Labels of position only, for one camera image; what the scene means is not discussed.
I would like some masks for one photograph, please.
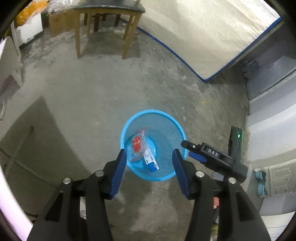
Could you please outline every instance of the metal bolt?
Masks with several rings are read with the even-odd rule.
[[[104,176],[104,172],[102,170],[99,170],[99,171],[96,171],[95,175],[97,177],[102,177],[102,176]]]
[[[236,179],[233,178],[233,177],[230,177],[230,178],[228,179],[228,181],[229,181],[231,184],[235,184],[235,183],[236,183]]]
[[[205,174],[202,171],[197,171],[195,175],[198,177],[203,177]]]
[[[64,184],[69,184],[71,182],[71,178],[69,177],[66,177],[64,180],[63,180],[63,183]]]

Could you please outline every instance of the gray floor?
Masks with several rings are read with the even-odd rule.
[[[115,159],[125,122],[138,111],[158,109],[181,124],[188,140],[224,152],[231,126],[241,127],[245,156],[248,99],[240,68],[203,83],[139,31],[122,60],[126,26],[121,22],[114,28],[113,23],[108,16],[89,39],[81,27],[81,59],[76,57],[74,31],[50,37],[45,29],[22,50],[24,86],[14,85],[0,123],[0,147],[12,153],[34,126],[17,160],[58,185],[67,176],[86,178]],[[16,165],[8,183],[31,213],[39,213],[54,191]],[[176,177],[153,183],[126,169],[119,194],[107,202],[107,209],[115,240],[184,240],[192,203],[182,196]]]

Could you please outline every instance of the blue plastic basket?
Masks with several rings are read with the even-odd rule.
[[[145,141],[159,170],[150,172],[144,158],[131,161],[131,139],[145,129]],[[120,148],[127,151],[127,166],[137,176],[148,181],[164,181],[176,173],[172,164],[172,152],[178,148],[185,159],[187,150],[181,147],[186,135],[180,124],[169,114],[159,110],[144,110],[133,115],[124,125],[120,136]]]

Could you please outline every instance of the quilted mattress fabric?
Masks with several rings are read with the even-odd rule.
[[[256,40],[279,15],[263,0],[141,0],[139,27],[207,80]]]

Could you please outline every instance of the yellow object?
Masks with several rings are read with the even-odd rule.
[[[25,7],[18,15],[17,15],[17,26],[21,26],[26,23],[29,17],[33,17],[36,14],[41,13],[47,6],[47,0],[41,0],[39,2],[31,2],[30,5]]]

